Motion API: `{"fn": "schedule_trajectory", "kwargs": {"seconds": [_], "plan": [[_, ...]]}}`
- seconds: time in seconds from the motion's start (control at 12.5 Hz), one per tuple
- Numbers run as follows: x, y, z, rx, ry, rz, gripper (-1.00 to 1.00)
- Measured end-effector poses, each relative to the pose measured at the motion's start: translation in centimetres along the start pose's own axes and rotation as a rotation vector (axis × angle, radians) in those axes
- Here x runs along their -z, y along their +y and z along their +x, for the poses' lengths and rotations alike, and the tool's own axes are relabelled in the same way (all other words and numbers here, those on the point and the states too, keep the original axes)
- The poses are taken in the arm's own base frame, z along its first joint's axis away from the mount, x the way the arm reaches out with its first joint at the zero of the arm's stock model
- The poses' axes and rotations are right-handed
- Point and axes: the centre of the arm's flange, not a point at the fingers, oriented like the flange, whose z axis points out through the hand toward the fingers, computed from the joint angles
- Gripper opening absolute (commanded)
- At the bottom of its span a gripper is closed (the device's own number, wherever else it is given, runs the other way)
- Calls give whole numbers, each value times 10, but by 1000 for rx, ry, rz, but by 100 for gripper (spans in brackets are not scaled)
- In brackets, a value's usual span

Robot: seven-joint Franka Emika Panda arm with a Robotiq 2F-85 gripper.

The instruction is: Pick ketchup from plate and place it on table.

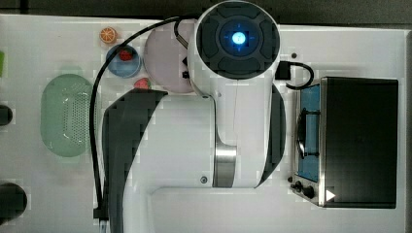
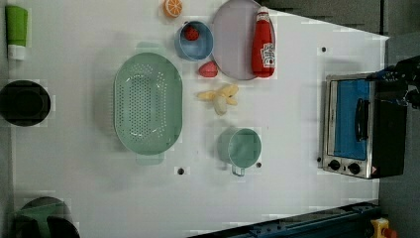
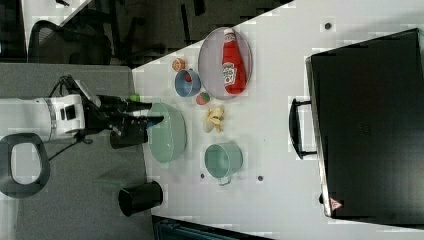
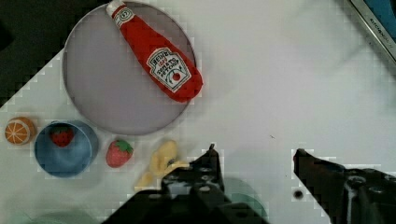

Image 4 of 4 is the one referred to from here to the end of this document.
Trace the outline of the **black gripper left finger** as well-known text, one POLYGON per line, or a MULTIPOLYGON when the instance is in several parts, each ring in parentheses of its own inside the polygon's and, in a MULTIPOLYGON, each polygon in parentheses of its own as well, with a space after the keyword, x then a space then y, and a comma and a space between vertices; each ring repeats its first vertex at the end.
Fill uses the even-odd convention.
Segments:
POLYGON ((137 192, 102 224, 269 224, 247 203, 224 193, 219 153, 204 155, 166 175, 159 189, 137 192))

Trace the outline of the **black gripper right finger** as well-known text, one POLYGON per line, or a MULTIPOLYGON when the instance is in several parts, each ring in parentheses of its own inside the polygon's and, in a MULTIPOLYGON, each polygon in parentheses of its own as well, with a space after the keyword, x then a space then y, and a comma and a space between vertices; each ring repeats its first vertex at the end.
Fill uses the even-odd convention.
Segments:
POLYGON ((372 168, 351 168, 319 159, 302 148, 293 172, 332 224, 396 224, 396 179, 372 168))

